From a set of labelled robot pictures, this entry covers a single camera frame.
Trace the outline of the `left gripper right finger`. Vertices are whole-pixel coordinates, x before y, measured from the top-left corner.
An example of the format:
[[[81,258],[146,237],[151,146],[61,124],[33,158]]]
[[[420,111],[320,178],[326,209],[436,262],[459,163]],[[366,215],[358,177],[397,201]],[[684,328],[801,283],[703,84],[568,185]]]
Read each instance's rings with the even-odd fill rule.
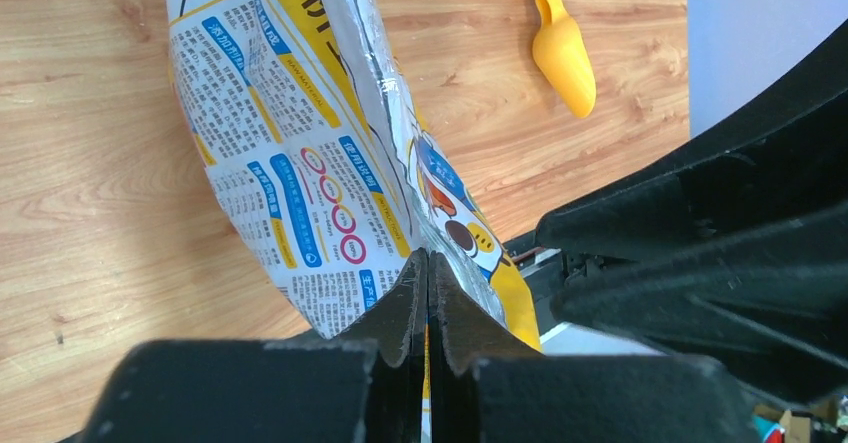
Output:
[[[427,263],[435,442],[755,442],[743,389],[699,355],[546,356]]]

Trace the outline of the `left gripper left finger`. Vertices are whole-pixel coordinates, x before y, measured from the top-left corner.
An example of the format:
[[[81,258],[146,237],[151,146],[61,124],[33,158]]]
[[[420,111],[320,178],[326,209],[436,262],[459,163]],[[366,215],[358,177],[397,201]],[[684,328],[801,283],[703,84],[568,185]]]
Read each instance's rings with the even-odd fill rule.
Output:
[[[160,339],[117,365],[78,442],[417,442],[428,256],[325,339]]]

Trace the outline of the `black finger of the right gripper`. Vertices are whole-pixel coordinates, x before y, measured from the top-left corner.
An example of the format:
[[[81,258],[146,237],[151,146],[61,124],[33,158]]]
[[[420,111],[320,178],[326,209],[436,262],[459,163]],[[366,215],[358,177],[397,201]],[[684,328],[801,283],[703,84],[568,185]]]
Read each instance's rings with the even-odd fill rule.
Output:
[[[653,164],[509,242],[538,327],[700,354],[767,400],[847,389],[847,29]]]

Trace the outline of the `yellow plastic scoop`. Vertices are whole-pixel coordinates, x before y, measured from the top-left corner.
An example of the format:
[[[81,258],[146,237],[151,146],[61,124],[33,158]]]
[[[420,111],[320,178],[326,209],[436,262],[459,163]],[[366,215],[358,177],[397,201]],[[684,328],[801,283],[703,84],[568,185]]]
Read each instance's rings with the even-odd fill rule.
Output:
[[[585,118],[595,107],[597,87],[581,29],[563,0],[534,2],[540,26],[532,41],[532,58],[569,110]]]

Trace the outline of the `pet food bag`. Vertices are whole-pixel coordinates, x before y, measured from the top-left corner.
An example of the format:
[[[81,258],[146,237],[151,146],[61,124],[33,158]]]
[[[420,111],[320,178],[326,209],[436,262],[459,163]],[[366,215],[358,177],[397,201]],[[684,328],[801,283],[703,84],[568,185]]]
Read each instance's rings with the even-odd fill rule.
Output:
[[[221,208],[332,338],[444,253],[532,348],[531,292],[422,120],[375,0],[166,0],[171,79]]]

